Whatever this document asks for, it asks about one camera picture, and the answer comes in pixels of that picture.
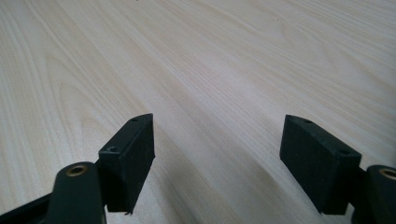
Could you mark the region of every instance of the mounting hole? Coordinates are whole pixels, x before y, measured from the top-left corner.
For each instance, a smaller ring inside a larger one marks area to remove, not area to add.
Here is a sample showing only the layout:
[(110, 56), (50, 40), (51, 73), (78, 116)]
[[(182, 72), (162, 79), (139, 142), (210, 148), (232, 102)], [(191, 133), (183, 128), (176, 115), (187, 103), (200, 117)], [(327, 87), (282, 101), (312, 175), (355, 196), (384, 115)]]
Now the mounting hole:
[(108, 148), (106, 149), (106, 151), (110, 151), (110, 152), (118, 152), (118, 151), (119, 151), (119, 149), (118, 149), (117, 147), (108, 147)]
[(87, 172), (88, 166), (86, 165), (75, 165), (66, 171), (68, 176), (82, 175)]
[(380, 169), (379, 173), (381, 173), (381, 175), (384, 175), (389, 179), (396, 180), (396, 171), (394, 171), (394, 170), (384, 168), (384, 169)]
[(341, 149), (340, 153), (343, 154), (343, 155), (347, 155), (347, 154), (349, 154), (349, 151), (345, 150), (345, 149)]

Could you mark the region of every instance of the light wood grain surface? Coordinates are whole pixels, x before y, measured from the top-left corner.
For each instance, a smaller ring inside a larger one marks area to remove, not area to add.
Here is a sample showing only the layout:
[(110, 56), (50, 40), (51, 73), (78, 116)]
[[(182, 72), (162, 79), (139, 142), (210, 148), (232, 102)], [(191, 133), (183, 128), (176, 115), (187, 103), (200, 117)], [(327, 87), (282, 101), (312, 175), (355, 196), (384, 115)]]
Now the light wood grain surface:
[(283, 121), (395, 166), (396, 2), (0, 1), (0, 213), (148, 112), (157, 158), (108, 223), (349, 223), (279, 159)]

